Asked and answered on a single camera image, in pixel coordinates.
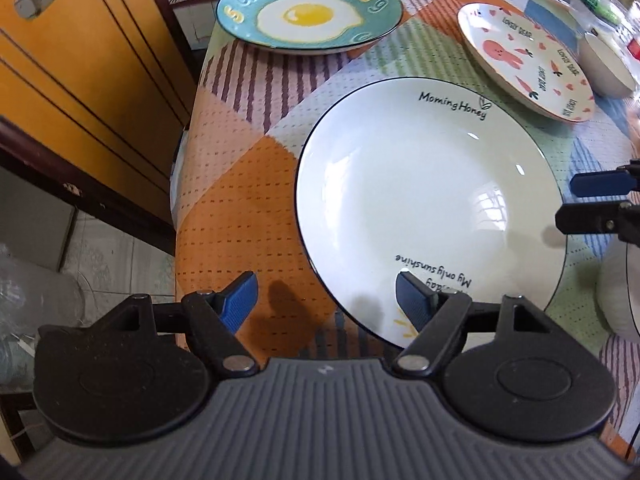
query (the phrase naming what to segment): pink rabbit illustration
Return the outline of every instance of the pink rabbit illustration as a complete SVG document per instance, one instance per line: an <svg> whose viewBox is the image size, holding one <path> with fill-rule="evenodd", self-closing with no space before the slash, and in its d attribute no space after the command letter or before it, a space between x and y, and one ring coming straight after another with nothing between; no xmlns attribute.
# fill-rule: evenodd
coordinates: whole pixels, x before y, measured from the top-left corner
<svg viewBox="0 0 640 480"><path fill-rule="evenodd" d="M489 55L489 57L497 59L498 61L504 61L505 63L513 66L516 70L520 70L520 65L524 64L523 60L515 54L505 50L505 48L497 41L486 40L482 44L482 49Z"/></svg>

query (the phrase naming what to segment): fried egg illustration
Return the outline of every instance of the fried egg illustration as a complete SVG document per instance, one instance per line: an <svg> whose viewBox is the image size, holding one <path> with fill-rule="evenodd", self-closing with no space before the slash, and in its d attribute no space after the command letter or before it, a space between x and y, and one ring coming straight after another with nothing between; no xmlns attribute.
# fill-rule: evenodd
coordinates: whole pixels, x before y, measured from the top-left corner
<svg viewBox="0 0 640 480"><path fill-rule="evenodd" d="M364 22L358 11L342 0L276 0L257 17L261 33L291 43L321 43Z"/></svg>

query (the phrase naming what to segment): pink rabbit plate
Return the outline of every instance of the pink rabbit plate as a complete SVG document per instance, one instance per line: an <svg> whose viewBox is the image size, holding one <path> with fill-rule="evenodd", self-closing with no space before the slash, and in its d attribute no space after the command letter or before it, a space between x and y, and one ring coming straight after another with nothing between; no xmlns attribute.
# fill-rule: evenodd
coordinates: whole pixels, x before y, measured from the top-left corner
<svg viewBox="0 0 640 480"><path fill-rule="evenodd" d="M506 92L546 117L591 118L591 86L569 50L539 24L487 4L468 4L458 23L471 54Z"/></svg>

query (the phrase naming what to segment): table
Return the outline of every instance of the table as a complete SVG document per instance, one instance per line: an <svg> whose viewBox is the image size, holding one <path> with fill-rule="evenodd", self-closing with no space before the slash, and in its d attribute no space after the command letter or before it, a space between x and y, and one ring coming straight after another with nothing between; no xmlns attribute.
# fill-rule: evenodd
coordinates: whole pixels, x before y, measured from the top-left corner
<svg viewBox="0 0 640 480"><path fill-rule="evenodd" d="M369 336L329 298L302 249L294 217L297 159L333 103L376 80L428 76L481 93L509 111L545 154L563 199L578 171L609 170L634 156L635 100L596 97L591 121L568 126L517 103L462 47L456 21L472 2L540 22L569 49L579 26L559 0L402 0L402 24L373 46L346 54L287 57L233 40L216 26L204 64L178 194L177 296L219 290L244 270L258 275L258 304L238 337L261 362L270 356L378 355L397 350ZM624 455L625 421L640 380L640 345L610 334L594 302L607 236L571 236L564 273L546 312L612 372L620 396L602 439ZM407 326L408 340L414 335Z"/></svg>

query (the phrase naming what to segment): egg white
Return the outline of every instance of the egg white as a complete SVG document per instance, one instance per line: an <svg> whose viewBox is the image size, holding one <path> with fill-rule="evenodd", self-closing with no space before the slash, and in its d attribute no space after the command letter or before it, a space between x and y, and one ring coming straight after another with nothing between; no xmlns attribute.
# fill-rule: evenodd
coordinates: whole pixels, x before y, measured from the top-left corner
<svg viewBox="0 0 640 480"><path fill-rule="evenodd" d="M319 4L330 8L334 16L320 25L289 23L284 13L298 4ZM358 11L342 0L276 0L265 5L257 16L257 28L265 36L290 43L321 43L340 36L345 30L364 22Z"/></svg>

